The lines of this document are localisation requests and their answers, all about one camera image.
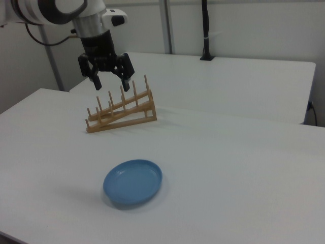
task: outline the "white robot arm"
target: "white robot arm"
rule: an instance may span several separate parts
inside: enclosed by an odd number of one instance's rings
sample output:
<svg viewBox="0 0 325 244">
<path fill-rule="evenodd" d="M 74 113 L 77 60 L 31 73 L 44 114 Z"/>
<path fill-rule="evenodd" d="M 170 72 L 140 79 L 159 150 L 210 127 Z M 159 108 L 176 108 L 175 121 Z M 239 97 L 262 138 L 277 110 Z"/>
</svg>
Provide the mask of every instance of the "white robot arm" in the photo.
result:
<svg viewBox="0 0 325 244">
<path fill-rule="evenodd" d="M 68 12 L 64 9 L 68 5 L 76 5 L 77 8 Z M 116 55 L 110 33 L 111 28 L 127 23 L 127 15 L 123 11 L 107 9 L 103 0 L 0 0 L 1 27 L 8 22 L 43 25 L 70 21 L 85 49 L 78 58 L 82 75 L 88 76 L 99 90 L 102 85 L 98 71 L 112 72 L 121 78 L 127 91 L 134 69 L 127 53 Z"/>
</svg>

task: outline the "black pole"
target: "black pole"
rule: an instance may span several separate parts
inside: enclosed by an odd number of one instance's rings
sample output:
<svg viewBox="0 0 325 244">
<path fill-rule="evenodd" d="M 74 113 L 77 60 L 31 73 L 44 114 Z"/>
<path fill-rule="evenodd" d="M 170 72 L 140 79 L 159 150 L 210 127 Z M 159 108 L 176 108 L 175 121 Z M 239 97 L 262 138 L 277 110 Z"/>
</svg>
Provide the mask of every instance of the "black pole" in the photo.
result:
<svg viewBox="0 0 325 244">
<path fill-rule="evenodd" d="M 204 37 L 204 49 L 203 55 L 200 60 L 211 61 L 214 56 L 210 54 L 209 47 L 209 14 L 207 0 L 202 0 L 202 18 L 203 18 L 203 37 Z"/>
</svg>

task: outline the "plastic plate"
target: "plastic plate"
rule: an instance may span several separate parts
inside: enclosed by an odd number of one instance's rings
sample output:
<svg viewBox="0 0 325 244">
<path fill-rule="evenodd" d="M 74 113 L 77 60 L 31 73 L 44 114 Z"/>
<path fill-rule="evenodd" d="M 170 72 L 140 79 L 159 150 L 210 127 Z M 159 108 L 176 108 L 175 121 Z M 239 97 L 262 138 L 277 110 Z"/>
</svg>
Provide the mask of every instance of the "plastic plate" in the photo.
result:
<svg viewBox="0 0 325 244">
<path fill-rule="evenodd" d="M 143 203 L 159 190 L 162 177 L 161 169 L 155 163 L 142 159 L 130 160 L 107 174 L 104 192 L 116 203 Z"/>
</svg>

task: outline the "white wall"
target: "white wall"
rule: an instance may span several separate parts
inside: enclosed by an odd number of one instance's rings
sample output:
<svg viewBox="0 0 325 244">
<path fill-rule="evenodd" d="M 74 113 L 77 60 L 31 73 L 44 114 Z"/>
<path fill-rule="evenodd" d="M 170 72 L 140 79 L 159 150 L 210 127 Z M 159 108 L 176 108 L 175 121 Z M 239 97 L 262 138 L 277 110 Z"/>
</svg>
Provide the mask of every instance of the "white wall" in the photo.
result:
<svg viewBox="0 0 325 244">
<path fill-rule="evenodd" d="M 115 52 L 164 53 L 163 30 L 159 5 L 119 7 L 126 12 L 129 22 L 111 30 Z M 73 25 L 44 26 L 50 43 L 70 35 Z M 85 78 L 81 75 L 78 56 L 84 53 L 79 39 L 70 39 L 65 43 L 51 47 L 65 90 L 69 91 Z"/>
<path fill-rule="evenodd" d="M 208 10 L 210 33 L 222 32 L 210 40 L 214 55 L 315 62 L 311 100 L 325 126 L 325 3 L 210 4 Z M 202 55 L 201 5 L 172 5 L 171 19 L 175 53 Z M 314 123 L 311 111 L 307 123 Z"/>
<path fill-rule="evenodd" d="M 41 40 L 37 27 L 31 32 Z M 58 89 L 45 48 L 33 41 L 25 25 L 0 28 L 0 113 L 39 88 Z"/>
</svg>

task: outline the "white table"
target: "white table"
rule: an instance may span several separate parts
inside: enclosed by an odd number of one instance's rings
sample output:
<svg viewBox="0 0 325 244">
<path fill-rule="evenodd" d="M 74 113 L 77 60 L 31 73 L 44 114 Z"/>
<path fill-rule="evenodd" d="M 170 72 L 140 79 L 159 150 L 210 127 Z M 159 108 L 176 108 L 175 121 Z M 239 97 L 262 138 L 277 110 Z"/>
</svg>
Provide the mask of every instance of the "white table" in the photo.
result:
<svg viewBox="0 0 325 244">
<path fill-rule="evenodd" d="M 278 60 L 216 57 L 203 62 L 197 56 L 129 53 L 135 68 L 132 79 L 144 89 L 147 74 L 159 106 L 192 109 L 248 118 L 301 124 L 315 72 L 315 64 Z M 89 79 L 71 93 L 119 93 L 120 79 L 99 73 L 103 88 Z"/>
<path fill-rule="evenodd" d="M 41 89 L 0 115 L 0 231 L 47 243 L 324 243 L 325 130 L 157 107 L 87 134 L 88 96 Z M 163 172 L 136 208 L 103 194 L 130 159 Z"/>
</svg>

